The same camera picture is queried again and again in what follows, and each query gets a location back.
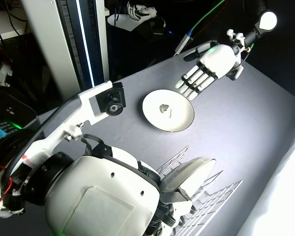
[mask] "white robotic hand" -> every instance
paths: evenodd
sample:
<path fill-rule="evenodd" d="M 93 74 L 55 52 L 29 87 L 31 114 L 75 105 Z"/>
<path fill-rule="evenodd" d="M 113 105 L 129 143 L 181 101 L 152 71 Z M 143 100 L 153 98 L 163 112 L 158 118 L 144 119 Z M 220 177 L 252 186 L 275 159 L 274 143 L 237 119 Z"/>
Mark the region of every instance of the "white robotic hand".
<path fill-rule="evenodd" d="M 230 46 L 216 45 L 207 50 L 197 64 L 181 77 L 176 88 L 186 98 L 193 100 L 215 80 L 226 75 L 237 61 L 238 56 Z"/>
<path fill-rule="evenodd" d="M 156 10 L 154 7 L 131 5 L 130 2 L 127 3 L 127 12 L 133 20 L 140 22 L 156 17 Z"/>

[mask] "plate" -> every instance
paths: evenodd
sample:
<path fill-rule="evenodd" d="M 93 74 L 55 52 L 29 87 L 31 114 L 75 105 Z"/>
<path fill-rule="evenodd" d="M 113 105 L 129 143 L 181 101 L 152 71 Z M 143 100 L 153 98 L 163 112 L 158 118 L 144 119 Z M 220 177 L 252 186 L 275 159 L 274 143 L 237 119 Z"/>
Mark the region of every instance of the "plate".
<path fill-rule="evenodd" d="M 149 93 L 143 100 L 142 108 L 152 125 L 168 132 L 179 132 L 188 128 L 195 116 L 187 98 L 166 89 Z"/>

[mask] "tabletop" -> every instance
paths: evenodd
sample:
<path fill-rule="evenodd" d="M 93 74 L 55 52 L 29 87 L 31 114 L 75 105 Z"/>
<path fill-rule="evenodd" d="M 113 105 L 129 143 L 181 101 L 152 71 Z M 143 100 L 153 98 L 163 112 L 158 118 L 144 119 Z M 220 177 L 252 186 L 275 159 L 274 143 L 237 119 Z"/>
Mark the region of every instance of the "tabletop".
<path fill-rule="evenodd" d="M 224 172 L 214 187 L 222 188 L 240 179 L 243 184 L 201 235 L 234 236 L 295 138 L 295 97 L 245 63 L 238 80 L 222 78 L 191 101 L 195 119 L 189 128 L 177 133 L 158 130 L 145 119 L 142 101 L 156 89 L 175 90 L 177 80 L 194 65 L 182 57 L 170 58 L 122 79 L 126 108 L 120 115 L 94 126 L 86 124 L 84 130 L 154 168 L 186 146 L 190 146 L 186 159 L 215 158 L 213 174 Z M 76 106 L 77 102 L 69 104 L 46 128 L 46 134 Z M 60 150 L 76 159 L 84 153 L 85 146 L 80 141 L 62 142 L 55 152 Z M 0 219 L 0 227 L 2 235 L 12 231 L 24 236 L 52 235 L 44 208 L 31 204 L 27 204 L 22 216 Z"/>

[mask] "wire rack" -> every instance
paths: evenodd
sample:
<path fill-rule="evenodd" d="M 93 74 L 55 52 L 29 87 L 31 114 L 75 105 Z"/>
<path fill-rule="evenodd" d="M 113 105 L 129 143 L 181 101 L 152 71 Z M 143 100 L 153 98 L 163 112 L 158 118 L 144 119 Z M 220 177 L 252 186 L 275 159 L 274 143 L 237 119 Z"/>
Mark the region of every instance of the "wire rack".
<path fill-rule="evenodd" d="M 168 162 L 158 168 L 157 172 L 159 175 L 163 178 L 169 171 L 181 165 L 188 149 L 189 146 L 185 147 Z M 242 180 L 209 194 L 207 189 L 222 173 L 223 171 L 220 171 L 204 181 L 202 186 L 191 198 L 193 206 L 190 213 L 180 218 L 179 225 L 174 228 L 171 234 L 172 236 L 199 236 L 203 229 L 239 188 Z"/>

